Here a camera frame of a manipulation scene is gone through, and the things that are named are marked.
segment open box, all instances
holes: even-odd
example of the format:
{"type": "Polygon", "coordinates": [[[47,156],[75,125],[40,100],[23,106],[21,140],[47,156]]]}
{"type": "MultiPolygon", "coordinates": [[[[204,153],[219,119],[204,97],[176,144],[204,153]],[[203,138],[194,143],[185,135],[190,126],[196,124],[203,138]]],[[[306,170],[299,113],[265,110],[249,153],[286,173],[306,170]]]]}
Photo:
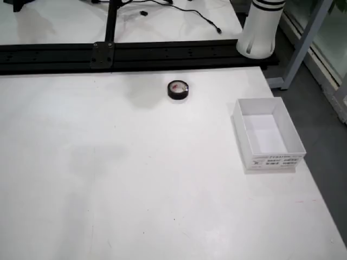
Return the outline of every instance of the open box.
{"type": "Polygon", "coordinates": [[[248,170],[295,168],[306,154],[280,97],[238,99],[233,119],[248,170]]]}

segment white cylindrical robot base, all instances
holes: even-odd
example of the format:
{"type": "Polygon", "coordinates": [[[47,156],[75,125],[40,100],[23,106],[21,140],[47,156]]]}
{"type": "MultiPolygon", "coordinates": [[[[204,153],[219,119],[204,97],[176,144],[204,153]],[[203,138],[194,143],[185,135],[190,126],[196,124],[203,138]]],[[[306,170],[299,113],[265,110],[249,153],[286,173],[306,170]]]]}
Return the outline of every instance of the white cylindrical robot base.
{"type": "Polygon", "coordinates": [[[265,59],[275,50],[275,36],[280,22],[283,0],[253,0],[236,48],[251,59],[265,59]]]}

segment black cable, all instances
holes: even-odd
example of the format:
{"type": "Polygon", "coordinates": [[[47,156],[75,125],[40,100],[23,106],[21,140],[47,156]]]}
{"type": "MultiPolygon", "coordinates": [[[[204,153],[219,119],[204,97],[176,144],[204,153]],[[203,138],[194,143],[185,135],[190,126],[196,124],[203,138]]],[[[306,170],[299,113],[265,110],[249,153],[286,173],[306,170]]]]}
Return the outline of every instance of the black cable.
{"type": "MultiPolygon", "coordinates": [[[[109,3],[109,1],[99,1],[99,2],[100,2],[100,3],[109,3]]],[[[157,1],[155,1],[155,0],[141,0],[141,1],[128,0],[127,2],[123,3],[121,7],[123,7],[123,6],[127,5],[127,4],[131,4],[131,3],[145,3],[145,2],[154,2],[154,3],[159,4],[159,5],[162,5],[162,6],[164,6],[164,7],[173,7],[173,8],[176,8],[176,9],[178,9],[178,10],[180,10],[180,11],[183,11],[183,12],[195,12],[195,13],[197,13],[201,18],[203,18],[206,22],[208,22],[208,23],[211,24],[214,28],[216,28],[217,33],[222,34],[222,30],[221,30],[219,27],[217,27],[217,26],[214,24],[214,22],[212,22],[211,20],[209,20],[209,19],[207,19],[206,17],[204,17],[199,11],[197,11],[197,10],[195,10],[195,9],[188,9],[188,10],[187,10],[187,9],[182,9],[182,8],[179,8],[179,7],[175,6],[175,5],[172,5],[172,4],[163,4],[163,3],[157,2],[157,1]]]]}
{"type": "Polygon", "coordinates": [[[207,19],[206,17],[204,17],[199,11],[194,10],[194,9],[188,9],[188,10],[187,10],[187,9],[182,9],[182,8],[179,8],[179,7],[175,6],[175,5],[172,5],[172,4],[163,4],[163,3],[157,2],[157,1],[155,1],[155,0],[142,0],[142,1],[133,1],[133,0],[129,0],[128,3],[145,3],[145,2],[154,2],[154,3],[160,4],[160,5],[164,6],[164,7],[173,7],[173,8],[176,8],[176,9],[178,9],[178,10],[180,10],[180,11],[183,11],[183,12],[195,12],[195,13],[197,13],[201,18],[203,18],[206,22],[208,22],[208,23],[211,24],[214,28],[216,28],[216,30],[217,30],[217,32],[218,32],[219,34],[222,34],[222,30],[221,30],[220,28],[218,28],[218,27],[214,24],[214,22],[212,22],[211,20],[208,20],[208,19],[207,19]]]}

